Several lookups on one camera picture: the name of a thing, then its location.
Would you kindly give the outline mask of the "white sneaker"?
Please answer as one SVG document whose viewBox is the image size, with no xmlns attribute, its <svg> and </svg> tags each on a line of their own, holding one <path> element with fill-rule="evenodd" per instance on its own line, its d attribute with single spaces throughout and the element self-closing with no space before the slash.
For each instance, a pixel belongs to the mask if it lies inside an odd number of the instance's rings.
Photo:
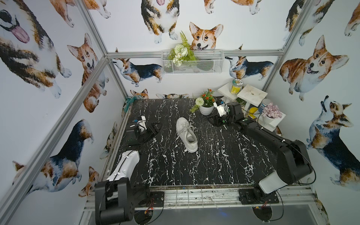
<svg viewBox="0 0 360 225">
<path fill-rule="evenodd" d="M 189 153 L 194 153 L 198 150 L 197 136 L 193 131 L 193 126 L 190 125 L 186 118 L 180 117 L 177 120 L 176 131 Z"/>
</svg>

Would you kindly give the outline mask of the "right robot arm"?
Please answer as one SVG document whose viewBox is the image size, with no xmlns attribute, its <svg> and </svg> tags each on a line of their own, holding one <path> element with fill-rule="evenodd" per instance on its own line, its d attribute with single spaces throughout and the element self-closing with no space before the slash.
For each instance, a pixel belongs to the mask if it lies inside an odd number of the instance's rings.
<svg viewBox="0 0 360 225">
<path fill-rule="evenodd" d="M 226 104 L 218 100 L 213 103 L 213 106 L 217 110 L 217 115 L 213 119 L 214 126 L 225 124 L 232 126 L 263 144 L 277 157 L 275 171 L 254 186 L 256 196 L 263 197 L 271 194 L 315 172 L 303 142 L 281 138 L 262 127 L 256 120 L 245 117 L 238 103 Z"/>
</svg>

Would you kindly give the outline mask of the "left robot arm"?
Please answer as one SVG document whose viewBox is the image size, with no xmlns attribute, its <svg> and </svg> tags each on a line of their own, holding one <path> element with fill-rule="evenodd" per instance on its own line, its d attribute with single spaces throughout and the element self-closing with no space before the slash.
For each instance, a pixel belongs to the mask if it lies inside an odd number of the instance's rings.
<svg viewBox="0 0 360 225">
<path fill-rule="evenodd" d="M 152 192 L 148 184 L 130 184 L 130 178 L 140 162 L 139 148 L 161 130 L 160 122 L 134 120 L 125 129 L 125 152 L 113 173 L 95 186 L 95 223 L 115 225 L 131 221 L 135 209 L 145 207 L 145 213 L 155 207 L 164 208 L 165 193 Z"/>
</svg>

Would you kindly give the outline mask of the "white pot orange flowers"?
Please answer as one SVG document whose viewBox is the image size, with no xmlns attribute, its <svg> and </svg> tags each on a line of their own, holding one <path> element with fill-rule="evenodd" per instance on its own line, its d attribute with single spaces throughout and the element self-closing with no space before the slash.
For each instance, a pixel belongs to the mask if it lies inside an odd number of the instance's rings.
<svg viewBox="0 0 360 225">
<path fill-rule="evenodd" d="M 204 91 L 200 97 L 196 98 L 194 106 L 190 109 L 191 113 L 197 110 L 201 111 L 202 115 L 210 115 L 214 109 L 214 103 L 216 102 L 213 96 L 214 91 L 208 89 Z"/>
</svg>

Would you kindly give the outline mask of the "yellow round container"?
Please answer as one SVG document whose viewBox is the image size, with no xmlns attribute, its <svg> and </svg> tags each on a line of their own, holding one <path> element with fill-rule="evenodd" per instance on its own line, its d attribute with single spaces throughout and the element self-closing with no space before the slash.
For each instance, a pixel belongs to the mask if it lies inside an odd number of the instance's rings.
<svg viewBox="0 0 360 225">
<path fill-rule="evenodd" d="M 252 107 L 248 110 L 248 116 L 251 117 L 252 119 L 257 118 L 257 113 L 258 113 L 257 107 Z"/>
</svg>

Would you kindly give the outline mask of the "teal cloth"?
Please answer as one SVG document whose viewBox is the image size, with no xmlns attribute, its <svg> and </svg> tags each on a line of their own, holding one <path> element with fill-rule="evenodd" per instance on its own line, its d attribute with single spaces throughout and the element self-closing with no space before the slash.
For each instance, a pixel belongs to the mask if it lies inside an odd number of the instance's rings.
<svg viewBox="0 0 360 225">
<path fill-rule="evenodd" d="M 138 100 L 138 97 L 132 96 L 132 97 L 126 97 L 124 106 L 123 106 L 123 112 L 127 113 L 129 107 L 131 104 L 133 104 L 136 100 Z"/>
</svg>

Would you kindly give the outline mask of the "clear jar yellow label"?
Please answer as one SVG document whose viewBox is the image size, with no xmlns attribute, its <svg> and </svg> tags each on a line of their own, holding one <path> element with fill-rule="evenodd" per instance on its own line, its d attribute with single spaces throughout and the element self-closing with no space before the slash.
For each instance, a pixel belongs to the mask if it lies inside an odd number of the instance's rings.
<svg viewBox="0 0 360 225">
<path fill-rule="evenodd" d="M 237 95 L 243 88 L 243 81 L 241 79 L 233 79 L 231 83 L 230 93 Z"/>
</svg>

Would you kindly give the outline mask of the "white stepped shelf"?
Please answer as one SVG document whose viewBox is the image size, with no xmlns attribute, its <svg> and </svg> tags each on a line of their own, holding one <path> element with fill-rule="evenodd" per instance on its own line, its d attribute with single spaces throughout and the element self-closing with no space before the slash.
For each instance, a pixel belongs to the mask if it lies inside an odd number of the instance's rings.
<svg viewBox="0 0 360 225">
<path fill-rule="evenodd" d="M 231 87 L 232 87 L 232 83 L 229 82 L 224 86 L 220 87 L 217 90 L 217 92 L 219 92 L 224 96 L 222 99 L 225 101 L 225 103 L 236 102 L 237 98 L 244 100 L 246 104 L 243 108 L 243 112 L 246 115 L 250 114 L 250 112 L 246 112 L 246 111 L 249 110 L 251 105 L 260 109 L 260 105 L 262 101 L 268 95 L 268 93 L 258 88 L 255 88 L 249 84 L 245 85 L 244 88 L 237 95 L 234 95 L 230 93 Z M 276 130 L 278 124 L 286 117 L 286 115 L 282 113 L 282 118 L 276 118 L 270 121 L 270 119 L 264 120 L 264 117 L 258 111 L 252 114 L 259 119 L 258 122 L 261 126 L 265 127 L 271 132 Z"/>
</svg>

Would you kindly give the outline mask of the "blue white can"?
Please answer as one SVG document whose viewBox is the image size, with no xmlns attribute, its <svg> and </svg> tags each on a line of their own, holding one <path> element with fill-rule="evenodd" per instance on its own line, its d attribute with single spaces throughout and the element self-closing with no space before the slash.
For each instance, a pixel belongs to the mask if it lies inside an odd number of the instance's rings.
<svg viewBox="0 0 360 225">
<path fill-rule="evenodd" d="M 261 104 L 260 104 L 260 106 L 259 106 L 259 108 L 258 108 L 258 112 L 262 113 L 263 110 L 264 110 L 269 104 L 272 104 L 272 101 L 271 101 L 270 99 L 268 99 L 268 98 L 265 98 L 265 99 L 261 102 Z"/>
</svg>

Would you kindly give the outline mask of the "pink flowers white pot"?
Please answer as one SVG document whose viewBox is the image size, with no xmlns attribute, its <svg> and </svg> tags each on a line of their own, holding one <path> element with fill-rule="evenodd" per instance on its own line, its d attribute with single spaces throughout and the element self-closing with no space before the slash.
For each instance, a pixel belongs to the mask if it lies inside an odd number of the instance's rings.
<svg viewBox="0 0 360 225">
<path fill-rule="evenodd" d="M 270 103 L 267 105 L 262 112 L 263 121 L 267 124 L 271 123 L 275 119 L 283 117 L 282 112 L 279 110 L 277 105 Z"/>
</svg>

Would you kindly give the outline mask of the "white green artificial flowers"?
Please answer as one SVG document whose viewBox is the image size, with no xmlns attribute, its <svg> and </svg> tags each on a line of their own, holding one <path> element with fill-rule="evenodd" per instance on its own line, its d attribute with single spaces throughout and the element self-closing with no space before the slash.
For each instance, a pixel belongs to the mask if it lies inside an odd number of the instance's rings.
<svg viewBox="0 0 360 225">
<path fill-rule="evenodd" d="M 177 67 L 185 65 L 188 62 L 195 62 L 198 60 L 194 52 L 191 50 L 188 39 L 183 31 L 180 32 L 180 37 L 182 42 L 170 50 L 167 58 L 174 66 Z"/>
</svg>

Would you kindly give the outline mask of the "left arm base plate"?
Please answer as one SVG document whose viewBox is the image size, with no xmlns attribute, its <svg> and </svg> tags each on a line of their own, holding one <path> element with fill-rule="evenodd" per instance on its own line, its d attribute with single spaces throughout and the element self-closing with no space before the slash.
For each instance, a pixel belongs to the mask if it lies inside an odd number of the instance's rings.
<svg viewBox="0 0 360 225">
<path fill-rule="evenodd" d="M 145 198 L 141 199 L 141 201 L 137 205 L 137 208 L 138 207 L 143 207 L 143 208 L 160 207 L 160 208 L 162 208 L 164 206 L 164 200 L 165 200 L 165 192 L 151 191 L 149 193 L 146 193 Z"/>
</svg>

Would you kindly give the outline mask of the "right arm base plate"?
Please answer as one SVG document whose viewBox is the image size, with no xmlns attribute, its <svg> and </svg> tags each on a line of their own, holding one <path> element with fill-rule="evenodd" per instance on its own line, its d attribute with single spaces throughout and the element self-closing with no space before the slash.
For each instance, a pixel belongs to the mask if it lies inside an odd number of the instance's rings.
<svg viewBox="0 0 360 225">
<path fill-rule="evenodd" d="M 243 205 L 279 203 L 279 198 L 276 192 L 265 194 L 261 189 L 257 187 L 239 189 L 238 192 L 239 201 Z"/>
</svg>

